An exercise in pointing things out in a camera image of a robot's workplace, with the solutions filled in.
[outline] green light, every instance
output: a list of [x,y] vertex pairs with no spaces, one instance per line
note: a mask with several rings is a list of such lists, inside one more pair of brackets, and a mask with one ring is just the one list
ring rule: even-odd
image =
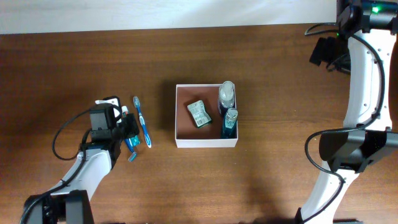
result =
[[379,11],[380,11],[379,7],[373,7],[372,8],[372,12],[374,12],[374,13],[379,13]]

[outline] wooden table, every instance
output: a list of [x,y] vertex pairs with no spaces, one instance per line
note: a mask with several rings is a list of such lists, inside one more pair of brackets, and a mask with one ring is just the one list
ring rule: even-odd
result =
[[[73,161],[53,156],[56,130],[97,99],[117,95],[135,112],[140,97],[153,147],[125,146],[98,186],[97,223],[237,223],[292,218],[319,171],[305,139],[342,126],[349,76],[308,62],[318,37],[308,25],[126,30],[0,36],[0,220],[16,223],[25,199],[56,184]],[[398,54],[390,112],[398,124]],[[175,85],[236,84],[239,141],[231,149],[177,149]],[[75,153],[90,127],[80,118],[57,151]],[[310,152],[317,154],[319,139]],[[346,193],[336,218],[398,222],[398,154],[369,167]]]

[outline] white box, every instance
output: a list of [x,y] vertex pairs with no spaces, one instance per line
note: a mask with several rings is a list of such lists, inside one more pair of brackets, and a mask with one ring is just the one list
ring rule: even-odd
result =
[[[175,87],[175,143],[179,148],[199,147],[235,147],[238,141],[238,124],[236,138],[220,139],[222,117],[218,104],[218,88],[221,84],[184,84]],[[213,123],[200,129],[196,128],[187,105],[197,100],[205,102],[205,108]]]

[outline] blue toothbrush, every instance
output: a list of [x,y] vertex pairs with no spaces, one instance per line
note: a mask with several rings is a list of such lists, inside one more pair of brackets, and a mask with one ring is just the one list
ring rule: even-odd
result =
[[148,135],[148,131],[147,131],[147,128],[145,126],[144,117],[142,116],[141,110],[139,108],[140,104],[139,104],[138,97],[135,96],[133,98],[133,102],[134,102],[134,106],[138,110],[139,122],[141,123],[142,129],[144,130],[145,142],[147,143],[148,147],[152,147],[152,144],[150,143],[150,138],[149,138],[149,135]]

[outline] white wall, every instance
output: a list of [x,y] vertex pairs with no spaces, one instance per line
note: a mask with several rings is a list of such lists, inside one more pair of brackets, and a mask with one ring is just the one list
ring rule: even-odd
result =
[[0,0],[0,34],[335,20],[336,0]]

